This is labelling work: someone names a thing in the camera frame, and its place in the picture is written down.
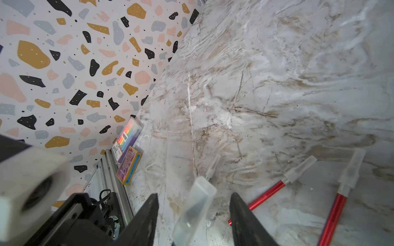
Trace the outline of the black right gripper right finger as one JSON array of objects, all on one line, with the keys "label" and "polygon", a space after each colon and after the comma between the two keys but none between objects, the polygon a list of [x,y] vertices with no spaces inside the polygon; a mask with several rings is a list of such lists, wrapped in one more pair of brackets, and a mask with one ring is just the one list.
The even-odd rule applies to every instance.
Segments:
[{"label": "black right gripper right finger", "polygon": [[235,246],[278,246],[236,192],[231,195],[229,210]]}]

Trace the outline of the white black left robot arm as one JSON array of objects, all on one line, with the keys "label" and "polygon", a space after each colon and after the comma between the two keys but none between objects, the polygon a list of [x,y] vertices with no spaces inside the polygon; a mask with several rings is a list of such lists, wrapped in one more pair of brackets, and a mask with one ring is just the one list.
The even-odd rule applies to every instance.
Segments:
[{"label": "white black left robot arm", "polygon": [[121,225],[112,193],[74,193],[53,209],[69,182],[66,157],[1,136],[1,245],[106,246]]}]

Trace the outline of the clear plastic knife cap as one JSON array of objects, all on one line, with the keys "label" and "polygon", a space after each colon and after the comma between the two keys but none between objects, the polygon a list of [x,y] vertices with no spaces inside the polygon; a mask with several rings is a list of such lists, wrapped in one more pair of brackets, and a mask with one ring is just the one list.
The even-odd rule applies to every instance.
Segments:
[{"label": "clear plastic knife cap", "polygon": [[172,234],[174,246],[190,245],[216,193],[217,189],[206,178],[199,176],[195,180],[183,213],[174,226]]}]

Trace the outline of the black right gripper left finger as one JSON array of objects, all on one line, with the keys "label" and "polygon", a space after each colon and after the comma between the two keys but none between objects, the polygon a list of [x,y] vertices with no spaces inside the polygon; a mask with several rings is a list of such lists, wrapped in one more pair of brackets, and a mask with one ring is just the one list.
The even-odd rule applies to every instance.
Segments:
[{"label": "black right gripper left finger", "polygon": [[159,211],[158,194],[151,194],[132,221],[113,242],[114,246],[153,246]]}]

